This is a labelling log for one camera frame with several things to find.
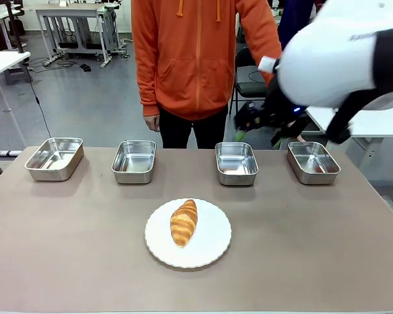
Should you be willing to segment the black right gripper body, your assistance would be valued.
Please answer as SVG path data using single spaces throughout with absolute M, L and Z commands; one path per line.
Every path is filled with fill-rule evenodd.
M 306 107 L 294 104 L 281 91 L 278 75 L 273 76 L 267 86 L 267 93 L 262 106 L 261 121 L 271 128 L 289 128 L 303 131 L 309 124 Z

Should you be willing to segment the person's right hand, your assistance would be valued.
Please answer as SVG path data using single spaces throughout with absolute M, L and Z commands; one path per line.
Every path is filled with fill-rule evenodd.
M 154 132 L 159 132 L 159 120 L 160 120 L 160 115 L 156 114 L 153 116 L 144 116 L 143 117 L 147 127 Z

